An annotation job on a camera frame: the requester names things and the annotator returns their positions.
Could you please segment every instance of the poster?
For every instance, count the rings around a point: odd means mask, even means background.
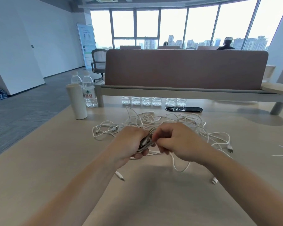
[[[94,32],[92,25],[77,24],[81,48],[86,69],[91,69],[93,61],[91,52],[96,49]]]

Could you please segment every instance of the sky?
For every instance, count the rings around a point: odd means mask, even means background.
[[[247,0],[223,4],[220,8],[214,39],[231,36],[244,38],[248,29],[257,0]],[[196,7],[189,9],[185,42],[210,40],[215,24],[218,6]],[[169,35],[182,40],[187,9],[166,9],[161,11],[160,44],[168,41]],[[261,0],[249,38],[264,35],[268,38],[267,46],[276,32],[283,15],[283,0]],[[133,37],[133,11],[113,11],[115,37]],[[112,46],[109,11],[91,11],[97,47]],[[157,37],[158,11],[137,11],[137,36]],[[115,47],[134,45],[134,40],[115,40]]]

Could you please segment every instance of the tangled cables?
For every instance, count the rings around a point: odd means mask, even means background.
[[[189,115],[183,115],[183,114],[175,114],[175,113],[168,113],[164,116],[154,116],[153,111],[144,112],[137,114],[132,108],[126,107],[126,110],[128,112],[128,119],[121,123],[116,124],[112,121],[103,121],[101,124],[96,125],[92,129],[93,137],[96,140],[99,140],[98,137],[102,135],[112,135],[115,137],[115,134],[117,134],[122,128],[125,126],[135,126],[139,128],[143,128],[149,131],[148,140],[151,140],[152,134],[155,132],[157,127],[161,125],[162,123],[172,123],[172,122],[181,122],[188,126],[190,129],[195,131],[200,136],[204,137],[207,143],[210,143],[211,146],[214,148],[222,151],[227,156],[229,156],[226,152],[223,151],[222,146],[227,146],[227,149],[229,152],[232,152],[232,147],[230,146],[230,135],[225,132],[212,132],[208,133],[206,129],[204,128],[206,125],[206,122],[202,120],[202,118],[198,114],[189,114]],[[161,154],[159,151],[149,151],[149,154],[146,156],[152,156],[152,155],[158,155]],[[175,166],[174,162],[174,156],[170,153],[170,156],[172,157],[173,167],[178,172],[184,172],[188,169],[190,162],[187,164],[187,166],[183,170],[178,170]],[[214,184],[216,184],[218,181],[216,178],[212,181]]]

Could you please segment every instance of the hand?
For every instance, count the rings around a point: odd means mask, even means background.
[[[197,133],[182,123],[162,123],[153,133],[152,142],[161,153],[170,152],[185,161],[202,164],[212,148]]]
[[[142,153],[136,153],[140,141],[148,134],[149,132],[147,130],[133,126],[126,126],[117,134],[107,147],[107,151],[109,151],[110,156],[114,158],[117,168],[125,165],[130,157],[141,159],[143,155],[148,154],[149,149]]]

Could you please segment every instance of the person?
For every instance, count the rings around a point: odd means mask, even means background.
[[[228,50],[228,49],[234,49],[234,47],[231,47],[230,44],[232,43],[233,41],[233,38],[232,37],[226,37],[224,39],[224,42],[223,42],[223,46],[222,47],[219,47],[217,48],[217,50]]]
[[[89,216],[115,171],[136,154],[148,131],[124,127],[82,172],[23,226],[81,226]],[[162,123],[152,141],[161,153],[173,152],[180,159],[199,163],[212,172],[226,191],[257,225],[283,226],[283,198],[258,176],[207,144],[182,123]]]

